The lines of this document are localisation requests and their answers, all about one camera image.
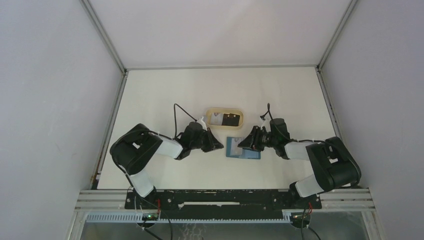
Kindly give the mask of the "blue card holder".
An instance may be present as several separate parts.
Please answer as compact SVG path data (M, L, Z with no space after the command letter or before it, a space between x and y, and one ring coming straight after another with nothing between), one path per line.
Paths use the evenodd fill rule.
M226 138L226 153L227 158L245 159L245 160L260 160L261 153L249 149L238 147L238 144L244 140L244 137Z

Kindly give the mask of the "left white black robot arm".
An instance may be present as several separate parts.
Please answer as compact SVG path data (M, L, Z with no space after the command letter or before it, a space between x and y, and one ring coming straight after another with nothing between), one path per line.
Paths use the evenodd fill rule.
M202 120L190 122L175 138L162 135L138 123L112 144L109 154L137 193L138 204L149 209L157 200L153 192L156 188L145 170L153 156L162 155L182 160L193 150L200 149L208 153L223 148L224 145Z

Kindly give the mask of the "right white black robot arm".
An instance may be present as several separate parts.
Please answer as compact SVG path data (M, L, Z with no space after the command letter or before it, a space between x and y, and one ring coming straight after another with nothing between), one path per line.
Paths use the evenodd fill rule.
M313 173L289 187L289 203L293 207L302 208L312 195L359 184L361 169L339 137L299 140L290 137L283 118L273 118L269 125L270 131L255 125L238 147L255 152L272 148L278 157L285 160L310 163Z

